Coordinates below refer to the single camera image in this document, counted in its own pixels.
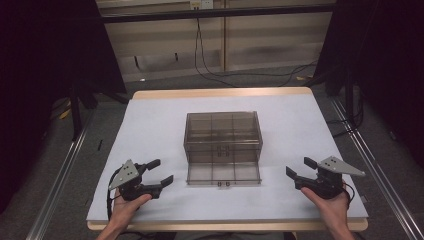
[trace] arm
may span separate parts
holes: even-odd
[[[333,199],[322,199],[311,189],[303,187],[302,193],[319,209],[321,218],[335,240],[354,240],[347,226],[346,193],[342,192]]]
[[[116,239],[119,234],[127,229],[128,224],[130,223],[132,217],[135,214],[135,211],[147,201],[152,199],[152,196],[149,194],[141,195],[139,198],[134,199],[133,201],[126,202],[120,196],[118,188],[115,192],[115,203],[113,205],[112,217],[110,218],[109,223],[97,237],[97,240],[112,240]]]

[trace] transparent plastic box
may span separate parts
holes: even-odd
[[[262,136],[256,111],[187,114],[184,148],[189,185],[261,183]]]

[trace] metal bar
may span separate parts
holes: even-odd
[[[315,5],[295,5],[281,7],[262,8],[222,8],[206,9],[198,11],[174,11],[158,13],[140,14],[109,14],[100,18],[75,19],[72,21],[97,21],[102,23],[123,23],[123,22],[146,22],[158,20],[215,18],[215,17],[237,17],[237,16],[257,16],[257,15],[277,15],[277,14],[297,14],[297,13],[319,13],[333,12],[336,8],[363,7],[364,4],[315,4]]]
[[[87,128],[91,124],[93,115],[94,115],[94,110],[91,110],[87,117],[87,123],[82,129],[80,135],[78,136],[76,141],[72,142],[71,147],[69,148],[68,154],[66,155],[66,158],[59,171],[59,174],[57,175],[56,180],[50,190],[50,193],[47,196],[47,199],[44,202],[42,209],[38,213],[37,218],[26,237],[27,240],[43,239],[43,236],[53,216],[54,210],[56,209],[57,203],[59,201],[59,197],[65,186],[66,180],[69,176],[69,173],[72,169],[75,159],[77,158],[77,155],[82,146],[82,143],[84,142],[84,138],[87,133]]]
[[[342,103],[336,98],[332,98],[331,101],[339,118],[346,119],[346,111],[343,108]],[[347,130],[352,129],[352,126],[349,122],[345,121],[344,125]],[[376,161],[376,158],[372,154],[365,140],[362,138],[362,135],[358,130],[352,131],[349,133],[349,135],[409,239],[424,239],[424,235],[419,229],[414,217],[400,196],[397,194],[387,176],[384,174],[380,165]]]

